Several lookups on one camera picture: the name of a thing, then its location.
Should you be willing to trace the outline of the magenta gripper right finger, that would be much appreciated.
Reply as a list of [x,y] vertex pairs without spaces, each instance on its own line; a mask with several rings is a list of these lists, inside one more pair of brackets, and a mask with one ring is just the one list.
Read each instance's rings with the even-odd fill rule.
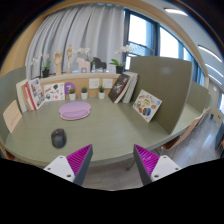
[[157,156],[139,145],[134,145],[133,155],[143,185],[180,170],[180,167],[167,155]]

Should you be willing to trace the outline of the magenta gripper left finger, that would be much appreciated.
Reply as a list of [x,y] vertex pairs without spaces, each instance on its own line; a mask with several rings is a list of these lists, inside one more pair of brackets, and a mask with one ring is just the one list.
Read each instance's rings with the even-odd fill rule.
[[92,155],[93,146],[87,145],[68,156],[58,156],[44,170],[81,186]]

